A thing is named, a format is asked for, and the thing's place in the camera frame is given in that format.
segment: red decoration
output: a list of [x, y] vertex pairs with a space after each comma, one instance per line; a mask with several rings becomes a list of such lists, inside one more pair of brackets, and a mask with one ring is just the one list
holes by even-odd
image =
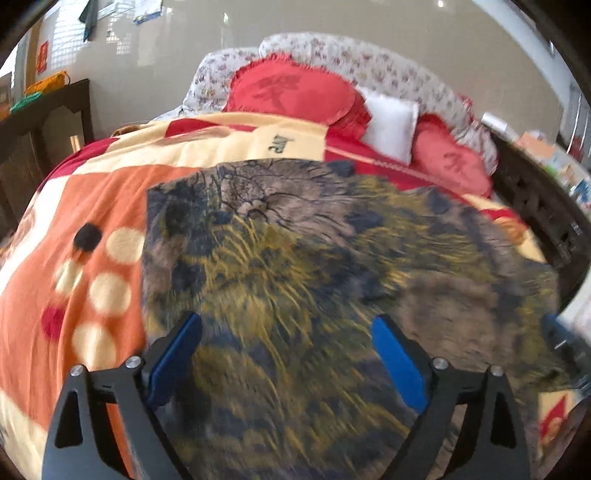
[[566, 419], [566, 395], [548, 412], [540, 424], [540, 439], [543, 440], [550, 430], [550, 422], [558, 419], [563, 422]]
[[49, 340], [59, 340], [66, 312], [59, 307], [47, 307], [41, 314], [41, 328]]
[[46, 41], [39, 48], [39, 56], [37, 57], [37, 73], [43, 73], [47, 70], [47, 53], [49, 51], [49, 41]]
[[371, 116], [363, 97], [343, 77], [321, 67], [271, 54], [236, 72], [225, 112], [260, 112], [331, 125], [360, 139]]
[[484, 160], [457, 143], [437, 115], [427, 114], [419, 119], [411, 168], [450, 183], [460, 193], [489, 197], [492, 192]]

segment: printed fabric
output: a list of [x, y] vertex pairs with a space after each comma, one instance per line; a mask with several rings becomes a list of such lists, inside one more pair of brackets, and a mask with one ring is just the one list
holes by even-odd
[[148, 339], [184, 310], [203, 318], [158, 413], [194, 478], [380, 478], [415, 420], [372, 348], [381, 313], [457, 368], [502, 365], [534, 456], [538, 391], [564, 382], [538, 331], [551, 268], [437, 189], [353, 172], [251, 160], [149, 189]]

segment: white wall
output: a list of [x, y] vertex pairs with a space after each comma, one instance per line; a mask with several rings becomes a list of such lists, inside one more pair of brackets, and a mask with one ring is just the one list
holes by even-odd
[[473, 2], [495, 19], [523, 48], [548, 81], [563, 108], [567, 109], [570, 99], [570, 85], [575, 80], [558, 51], [555, 50], [554, 56], [552, 56], [531, 27], [505, 0], [473, 0]]

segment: cloth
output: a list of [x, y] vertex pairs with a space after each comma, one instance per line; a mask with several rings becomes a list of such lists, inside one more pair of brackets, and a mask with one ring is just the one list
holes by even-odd
[[225, 112], [287, 115], [324, 125], [359, 140], [371, 116], [363, 97], [339, 75], [272, 54], [236, 72]]
[[372, 347], [381, 313], [458, 368], [503, 365], [535, 455], [554, 273], [437, 190], [353, 172], [255, 160], [149, 190], [148, 338], [204, 324], [160, 415], [194, 478], [380, 478], [415, 420]]
[[[348, 159], [356, 174], [383, 176], [409, 192], [441, 185], [324, 125], [254, 113], [153, 122], [66, 159], [31, 200], [0, 261], [0, 432], [27, 480], [40, 478], [47, 429], [69, 369], [120, 365], [146, 346], [144, 322], [151, 337], [160, 325], [150, 323], [141, 306], [149, 189], [220, 163], [269, 157], [306, 158], [319, 166]], [[453, 186], [440, 190], [501, 237], [510, 230], [491, 222], [505, 220], [519, 234], [503, 237], [515, 241], [516, 250], [509, 250], [547, 271], [531, 231], [514, 212], [453, 193]], [[125, 451], [116, 416], [113, 425]]]
[[98, 18], [99, 0], [88, 0], [88, 3], [84, 7], [84, 10], [80, 14], [80, 18], [78, 19], [85, 25], [84, 36], [82, 37], [83, 41], [89, 40], [92, 34], [94, 33], [96, 23], [98, 22]]
[[437, 115], [418, 120], [412, 166], [438, 179], [454, 183], [462, 193], [489, 197], [492, 181], [482, 159], [460, 145]]

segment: floral fabric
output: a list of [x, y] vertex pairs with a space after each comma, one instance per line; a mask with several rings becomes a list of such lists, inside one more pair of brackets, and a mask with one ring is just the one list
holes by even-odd
[[324, 66], [362, 87], [418, 102], [421, 114], [438, 115], [460, 143], [483, 157], [488, 174], [496, 170], [496, 147], [478, 123], [473, 124], [469, 104], [417, 62], [369, 42], [310, 32], [273, 35], [259, 47], [261, 57], [278, 51]]
[[503, 365], [534, 456], [539, 382], [557, 366], [539, 333], [555, 273], [436, 189], [353, 172], [272, 158], [148, 190], [147, 336], [186, 309], [203, 319], [159, 412], [193, 478], [381, 478], [415, 420], [372, 346], [381, 313], [457, 368]]
[[197, 68], [182, 107], [200, 113], [221, 111], [230, 95], [236, 71], [257, 58], [256, 47], [226, 48], [209, 53]]

